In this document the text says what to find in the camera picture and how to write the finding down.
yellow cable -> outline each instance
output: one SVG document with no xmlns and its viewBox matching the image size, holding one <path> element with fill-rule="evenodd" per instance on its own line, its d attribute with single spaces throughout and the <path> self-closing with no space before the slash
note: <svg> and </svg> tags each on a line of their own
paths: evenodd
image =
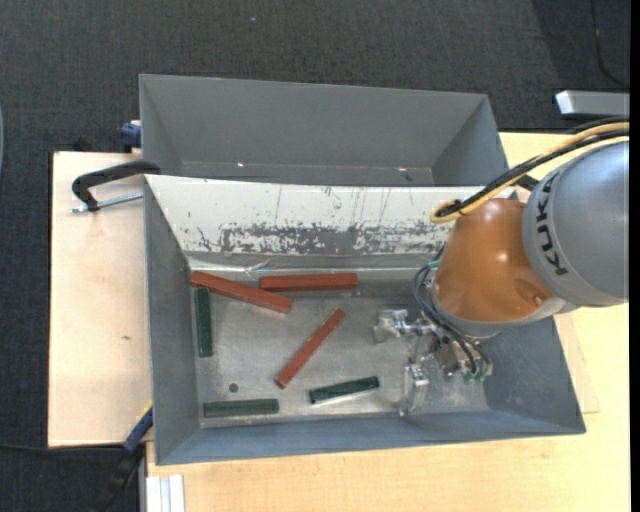
<svg viewBox="0 0 640 512">
<path fill-rule="evenodd" d="M 562 150 L 562 149 L 564 149 L 564 148 L 566 148 L 568 146 L 571 146 L 572 144 L 575 144 L 576 142 L 580 142 L 582 140 L 588 139 L 589 137 L 593 137 L 595 135 L 600 135 L 602 133 L 608 133 L 608 132 L 619 131 L 619 130 L 628 130 L 628 129 L 629 129 L 629 123 L 628 122 L 610 123 L 610 124 L 604 124 L 602 126 L 596 126 L 594 128 L 589 128 L 588 130 L 584 130 L 584 131 L 582 131 L 580 133 L 576 133 L 575 135 L 572 135 L 568 139 L 563 140 L 560 144 L 557 144 L 556 146 L 553 146 L 552 148 L 550 148 L 547 151 L 545 151 L 544 153 L 539 154 L 537 157 L 535 157 L 535 159 L 533 160 L 532 163 L 535 163 L 537 160 L 539 160 L 539 159 L 541 159 L 541 158 L 543 158 L 543 157 L 545 157 L 547 155 L 550 155 L 552 153 L 555 153 L 556 151 L 560 151 L 560 150 Z M 453 206 L 456 203 L 456 201 L 454 199 L 450 199 L 450 200 L 447 200 L 447 201 L 444 201 L 444 202 L 440 203 L 431 212 L 431 215 L 430 215 L 431 222 L 434 223 L 434 224 L 445 224 L 447 222 L 451 222 L 452 220 L 455 220 L 455 219 L 461 217 L 462 215 L 466 215 L 468 213 L 471 213 L 478 206 L 486 203 L 489 199 L 491 199 L 492 197 L 495 197 L 496 194 L 499 194 L 505 188 L 510 187 L 511 185 L 516 183 L 520 178 L 522 178 L 522 176 L 524 174 L 526 174 L 526 172 L 521 174 L 521 175 L 513 177 L 509 181 L 506 181 L 502 185 L 494 188 L 490 192 L 487 192 L 485 195 L 479 197 L 473 203 L 468 204 L 464 208 L 461 208 L 458 211 L 450 213 L 449 215 L 444 215 L 444 216 L 441 217 L 441 216 L 438 216 L 438 212 L 442 211 L 443 209 L 445 209 L 445 208 L 447 208 L 449 206 Z"/>
</svg>

gray bin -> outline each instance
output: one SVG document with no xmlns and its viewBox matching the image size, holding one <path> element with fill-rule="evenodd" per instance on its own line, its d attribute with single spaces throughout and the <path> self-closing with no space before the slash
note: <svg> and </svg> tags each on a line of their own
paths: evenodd
<svg viewBox="0 0 640 512">
<path fill-rule="evenodd" d="M 505 170 L 481 95 L 153 76 L 141 77 L 141 91 L 145 159 L 165 174 L 206 178 L 199 186 L 211 190 L 212 208 L 217 188 L 209 178 L 328 188 L 431 186 L 435 193 L 445 185 L 486 183 Z M 371 326 L 384 307 L 403 305 L 415 313 L 410 278 L 437 244 L 423 253 L 380 250 L 357 257 L 348 247 L 337 257 L 237 254 L 212 244 L 185 250 L 180 230 L 199 226 L 188 224 L 190 215 L 177 218 L 175 209 L 162 207 L 155 179 L 145 185 L 145 229 L 159 464 L 584 432 L 550 319 L 485 343 L 496 369 L 483 383 L 448 380 L 434 366 L 425 408 L 398 414 L 391 398 L 400 392 L 406 343 L 376 345 Z M 242 183 L 237 190 L 242 193 Z M 206 206 L 197 201 L 194 208 Z M 228 212 L 230 222 L 237 213 Z M 286 316 L 212 295 L 214 356 L 198 357 L 192 271 L 252 284 L 258 274 L 247 269 L 253 268 L 351 269 L 360 286 L 295 296 L 297 309 Z M 272 377 L 333 307 L 347 312 L 341 330 L 295 384 L 279 390 Z M 305 403 L 311 387 L 369 374 L 381 377 L 376 393 L 329 407 Z M 230 391 L 231 383 L 239 391 Z M 277 398 L 280 413 L 221 421 L 203 415 L 208 401 L 259 398 Z"/>
</svg>

black cable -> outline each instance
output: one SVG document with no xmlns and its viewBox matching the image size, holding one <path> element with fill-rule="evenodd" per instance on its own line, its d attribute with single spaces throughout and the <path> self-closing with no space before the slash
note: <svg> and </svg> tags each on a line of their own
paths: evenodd
<svg viewBox="0 0 640 512">
<path fill-rule="evenodd" d="M 591 23 L 593 24 L 593 33 L 595 35 L 596 40 L 596 58 L 598 60 L 598 67 L 600 71 L 609 78 L 612 82 L 615 82 L 618 86 L 629 89 L 629 84 L 625 84 L 623 80 L 613 76 L 613 74 L 607 69 L 607 66 L 604 62 L 604 58 L 602 57 L 602 44 L 600 41 L 600 27 L 598 27 L 598 22 L 596 19 L 596 5 L 594 0 L 589 1 L 589 6 L 591 9 Z"/>
<path fill-rule="evenodd" d="M 603 126 L 605 124 L 611 124 L 611 123 L 625 123 L 625 122 L 629 122 L 629 116 L 611 116 L 611 117 L 603 117 L 601 119 L 597 119 L 595 121 L 589 121 L 586 123 L 582 123 L 579 124 L 577 126 L 574 126 L 573 128 L 569 128 L 568 130 L 562 132 L 563 135 L 575 135 L 576 133 L 585 131 L 585 130 L 590 130 L 591 128 L 597 128 L 598 126 Z M 519 165 L 524 165 L 527 162 L 532 162 L 536 159 L 537 157 L 533 157 L 530 158 L 529 160 L 527 160 L 526 162 L 522 162 Z M 535 186 L 538 184 L 539 180 L 532 178 L 531 176 L 528 175 L 524 175 L 522 178 L 520 178 L 517 182 L 516 185 L 532 191 Z"/>
<path fill-rule="evenodd" d="M 526 162 L 523 162 L 523 163 L 513 167 L 512 169 L 510 169 L 509 171 L 504 173 L 502 176 L 499 176 L 498 178 L 493 180 L 491 183 L 489 183 L 482 190 L 480 190 L 479 192 L 473 194 L 471 197 L 468 197 L 464 201 L 456 201 L 454 204 L 442 208 L 440 211 L 438 211 L 437 216 L 438 217 L 445 217 L 447 215 L 451 215 L 452 213 L 456 213 L 456 212 L 466 208 L 467 206 L 479 201 L 480 199 L 482 199 L 487 194 L 493 192 L 496 188 L 498 188 L 498 187 L 504 185 L 505 183 L 517 178 L 518 176 L 525 175 L 529 171 L 535 169 L 536 167 L 538 167 L 538 166 L 540 166 L 540 165 L 542 165 L 544 163 L 547 163 L 547 162 L 553 160 L 554 158 L 557 158 L 559 156 L 565 155 L 565 154 L 570 153 L 572 151 L 575 151 L 577 149 L 580 149 L 580 148 L 583 148 L 583 147 L 586 147 L 586 146 L 590 146 L 591 144 L 595 144 L 597 142 L 602 142 L 602 141 L 609 140 L 609 139 L 614 139 L 614 138 L 617 138 L 617 137 L 624 137 L 624 136 L 627 136 L 627 135 L 629 135 L 629 130 L 614 130 L 614 131 L 610 131 L 610 132 L 605 132 L 605 133 L 601 133 L 601 134 L 598 134 L 598 135 L 594 135 L 593 137 L 589 137 L 589 138 L 582 139 L 582 140 L 579 140 L 577 142 L 574 142 L 573 144 L 567 145 L 567 146 L 565 146 L 565 147 L 563 147 L 561 149 L 558 149 L 558 150 L 554 151 L 553 153 L 549 153 L 548 155 L 531 158 L 531 159 L 527 160 Z"/>
<path fill-rule="evenodd" d="M 575 135 L 576 133 L 583 132 L 585 130 L 590 130 L 591 128 L 597 128 L 598 126 L 603 126 L 605 124 L 611 123 L 628 123 L 629 116 L 611 116 L 611 117 L 603 117 L 601 119 L 596 119 L 595 121 L 588 121 L 586 123 L 579 124 L 574 126 L 573 128 L 569 128 L 565 132 L 562 132 L 565 135 Z"/>
</svg>

stain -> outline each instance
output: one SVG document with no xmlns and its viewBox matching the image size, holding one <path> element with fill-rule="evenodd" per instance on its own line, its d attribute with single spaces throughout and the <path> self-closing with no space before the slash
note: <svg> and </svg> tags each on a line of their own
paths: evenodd
<svg viewBox="0 0 640 512">
<path fill-rule="evenodd" d="M 200 227 L 196 228 L 200 233 L 200 241 L 198 242 L 198 246 L 204 247 L 207 251 L 211 252 L 214 249 L 214 245 L 211 240 L 209 240 L 206 236 L 204 236 L 204 232 Z"/>
<path fill-rule="evenodd" d="M 254 223 L 220 226 L 217 242 L 204 237 L 199 245 L 209 251 L 282 255 L 366 256 L 423 253 L 438 250 L 443 230 L 421 220 L 395 226 L 351 224 L 346 229 L 313 223 L 310 226 Z"/>
</svg>

bin floor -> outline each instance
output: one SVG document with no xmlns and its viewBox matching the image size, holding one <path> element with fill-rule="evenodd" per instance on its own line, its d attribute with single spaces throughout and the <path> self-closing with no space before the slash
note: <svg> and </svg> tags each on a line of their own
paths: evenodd
<svg viewBox="0 0 640 512">
<path fill-rule="evenodd" d="M 407 298 L 300 294 L 286 315 L 213 294 L 210 299 L 213 356 L 196 357 L 201 427 L 398 413 L 402 367 L 411 344 L 401 338 L 376 344 L 372 326 L 378 311 L 406 308 Z M 287 388 L 280 389 L 274 382 L 278 372 L 336 308 L 344 310 L 345 319 Z M 378 389 L 311 405 L 312 389 L 374 376 L 380 381 Z M 445 378 L 435 360 L 429 362 L 428 386 L 424 413 L 487 409 L 481 384 L 464 383 L 459 376 Z M 277 414 L 205 418 L 203 413 L 208 402 L 274 398 Z"/>
</svg>

